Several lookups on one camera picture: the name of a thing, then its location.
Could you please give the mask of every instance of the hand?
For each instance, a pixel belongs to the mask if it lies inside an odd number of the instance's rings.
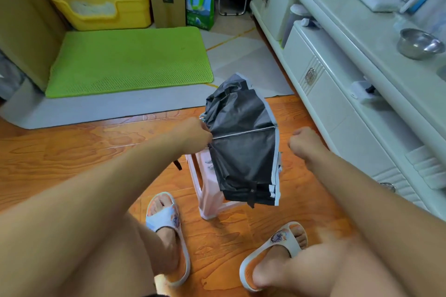
[[[310,161],[313,156],[328,151],[319,135],[310,127],[302,127],[294,131],[288,141],[288,147],[294,155],[304,159],[305,162]]]
[[[212,142],[212,134],[203,121],[190,117],[177,125],[171,133],[180,144],[181,154],[195,154]]]

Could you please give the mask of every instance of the green mat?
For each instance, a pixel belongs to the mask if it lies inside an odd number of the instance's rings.
[[[213,80],[196,27],[68,32],[45,94],[76,97]]]

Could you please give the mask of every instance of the metal bowl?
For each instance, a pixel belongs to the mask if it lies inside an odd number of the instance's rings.
[[[433,35],[415,28],[405,28],[400,32],[398,51],[414,60],[424,60],[445,51],[443,41]]]

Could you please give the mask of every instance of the white container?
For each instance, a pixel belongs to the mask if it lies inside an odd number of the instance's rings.
[[[302,20],[303,18],[311,18],[311,13],[305,8],[304,5],[294,4],[289,8],[288,20],[285,25],[285,31],[283,32],[282,38],[282,48],[285,47],[286,41],[288,40],[293,24],[296,20]]]

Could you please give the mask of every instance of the slipper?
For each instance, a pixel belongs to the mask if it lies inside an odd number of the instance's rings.
[[[291,258],[297,256],[297,254],[302,250],[296,237],[291,232],[291,229],[296,227],[302,227],[300,223],[289,222],[280,228],[274,235],[271,236],[259,249],[255,250],[248,257],[246,257],[240,266],[240,280],[242,281],[245,289],[251,292],[258,292],[263,289],[259,289],[253,281],[254,268],[264,259],[268,251],[270,251],[273,245],[284,246]]]
[[[150,213],[150,207],[154,203],[153,200],[160,196],[161,194],[166,194],[170,197],[172,200],[172,205],[169,207],[165,207],[163,210],[155,213],[154,215],[148,216]],[[147,207],[147,212],[145,214],[145,224],[146,226],[154,231],[157,232],[159,229],[163,227],[169,227],[175,230],[178,237],[180,238],[180,244],[179,246],[179,252],[180,252],[180,260],[178,263],[178,267],[175,272],[170,273],[169,275],[165,275],[167,278],[167,281],[169,281],[169,285],[171,287],[178,287],[182,285],[187,277],[189,277],[190,273],[190,257],[189,253],[187,252],[186,243],[184,241],[183,233],[181,231],[181,223],[180,223],[180,215],[178,212],[178,205],[175,203],[174,197],[168,193],[163,192],[156,194],[153,199],[150,201]]]

